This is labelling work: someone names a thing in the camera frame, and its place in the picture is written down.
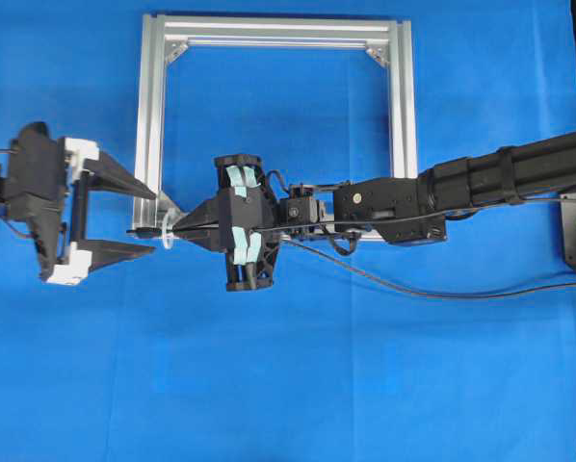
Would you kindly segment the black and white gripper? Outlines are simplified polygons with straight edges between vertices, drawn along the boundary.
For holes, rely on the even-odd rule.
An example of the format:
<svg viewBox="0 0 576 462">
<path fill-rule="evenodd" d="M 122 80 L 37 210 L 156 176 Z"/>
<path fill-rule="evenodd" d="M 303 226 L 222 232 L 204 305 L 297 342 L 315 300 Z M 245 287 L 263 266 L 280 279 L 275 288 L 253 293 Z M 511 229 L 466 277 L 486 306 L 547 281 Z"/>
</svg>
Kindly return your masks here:
<svg viewBox="0 0 576 462">
<path fill-rule="evenodd" d="M 120 193 L 155 200 L 156 193 L 133 176 L 94 141 L 50 138 L 47 125 L 33 122 L 11 142 L 3 196 L 8 218 L 27 225 L 39 261 L 42 281 L 74 286 L 91 272 L 142 258 L 153 246 L 83 239 L 69 244 L 58 261 L 67 181 L 84 172 L 91 191 Z"/>
</svg>

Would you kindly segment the black gripper teal tape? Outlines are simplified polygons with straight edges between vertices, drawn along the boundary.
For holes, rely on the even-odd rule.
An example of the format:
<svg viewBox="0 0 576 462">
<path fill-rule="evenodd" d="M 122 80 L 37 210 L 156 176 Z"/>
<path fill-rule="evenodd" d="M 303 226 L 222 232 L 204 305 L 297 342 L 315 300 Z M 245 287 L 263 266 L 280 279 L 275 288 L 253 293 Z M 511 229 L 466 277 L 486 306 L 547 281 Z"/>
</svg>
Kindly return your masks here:
<svg viewBox="0 0 576 462">
<path fill-rule="evenodd" d="M 176 231 L 175 238 L 211 252 L 223 252 L 226 289 L 245 292 L 267 289 L 274 284 L 280 249 L 276 226 L 278 202 L 257 156 L 237 154 L 215 159 L 219 189 L 173 227 L 217 228 Z"/>
</svg>

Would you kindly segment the black image-left robot arm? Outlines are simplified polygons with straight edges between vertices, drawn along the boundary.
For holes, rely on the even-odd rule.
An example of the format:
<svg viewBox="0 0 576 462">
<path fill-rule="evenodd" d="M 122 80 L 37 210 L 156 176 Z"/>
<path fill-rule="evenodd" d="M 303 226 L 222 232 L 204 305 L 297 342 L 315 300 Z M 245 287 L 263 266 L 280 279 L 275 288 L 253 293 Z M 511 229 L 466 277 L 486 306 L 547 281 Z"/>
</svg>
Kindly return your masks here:
<svg viewBox="0 0 576 462">
<path fill-rule="evenodd" d="M 45 123 L 33 122 L 3 152 L 8 164 L 0 165 L 0 219 L 26 225 L 21 236 L 34 244 L 41 281 L 75 286 L 96 270 L 153 252 L 148 245 L 88 238 L 92 192 L 156 196 L 95 141 L 54 140 Z"/>
</svg>

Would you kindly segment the black image-right robot arm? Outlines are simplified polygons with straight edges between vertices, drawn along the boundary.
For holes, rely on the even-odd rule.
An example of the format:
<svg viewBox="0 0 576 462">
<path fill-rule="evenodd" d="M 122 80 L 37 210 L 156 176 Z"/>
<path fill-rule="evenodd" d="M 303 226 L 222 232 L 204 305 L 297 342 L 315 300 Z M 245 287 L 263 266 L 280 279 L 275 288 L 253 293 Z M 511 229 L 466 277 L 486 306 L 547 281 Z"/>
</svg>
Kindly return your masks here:
<svg viewBox="0 0 576 462">
<path fill-rule="evenodd" d="M 415 178 L 284 186 L 283 198 L 275 196 L 274 173 L 263 170 L 259 157 L 237 154 L 214 163 L 216 195 L 170 233 L 223 254 L 228 291 L 255 291 L 272 286 L 282 244 L 326 241 L 349 256 L 370 231 L 388 244 L 443 242 L 449 221 L 575 189 L 576 132 L 459 158 Z"/>
</svg>

